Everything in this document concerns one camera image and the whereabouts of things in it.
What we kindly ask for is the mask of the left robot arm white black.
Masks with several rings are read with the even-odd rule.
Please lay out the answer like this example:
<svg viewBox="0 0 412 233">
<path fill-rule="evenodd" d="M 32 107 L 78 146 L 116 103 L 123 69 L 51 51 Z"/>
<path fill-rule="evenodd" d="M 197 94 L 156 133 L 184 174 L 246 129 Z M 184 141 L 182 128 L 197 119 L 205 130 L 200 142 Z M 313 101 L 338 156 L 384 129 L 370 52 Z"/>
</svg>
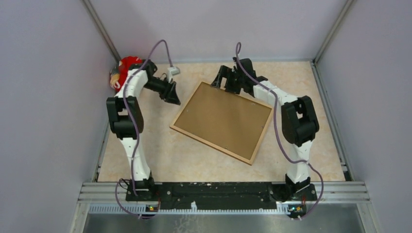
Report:
<svg viewBox="0 0 412 233">
<path fill-rule="evenodd" d="M 127 201 L 157 200 L 158 191 L 147 164 L 143 144 L 144 119 L 138 103 L 142 89 L 157 92 L 171 104 L 180 105 L 175 75 L 180 69 L 170 66 L 166 77 L 156 77 L 157 66 L 150 59 L 128 56 L 110 71 L 110 85 L 116 94 L 106 100 L 109 127 L 120 140 L 130 165 L 131 180 L 127 182 Z"/>
</svg>

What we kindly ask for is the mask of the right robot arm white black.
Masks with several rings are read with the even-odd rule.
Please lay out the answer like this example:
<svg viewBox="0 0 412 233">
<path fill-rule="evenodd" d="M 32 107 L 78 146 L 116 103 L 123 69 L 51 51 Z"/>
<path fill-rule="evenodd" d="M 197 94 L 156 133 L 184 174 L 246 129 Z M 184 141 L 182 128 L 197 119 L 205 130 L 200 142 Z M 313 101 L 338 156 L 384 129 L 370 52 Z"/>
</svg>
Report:
<svg viewBox="0 0 412 233">
<path fill-rule="evenodd" d="M 283 91 L 264 76 L 257 76 L 252 61 L 234 58 L 233 67 L 220 66 L 212 87 L 221 87 L 225 79 L 225 92 L 239 94 L 242 90 L 273 107 L 280 109 L 281 129 L 274 126 L 281 152 L 290 167 L 285 175 L 285 184 L 274 191 L 279 201 L 298 200 L 311 184 L 309 162 L 310 149 L 320 126 L 309 96 L 297 97 Z"/>
</svg>

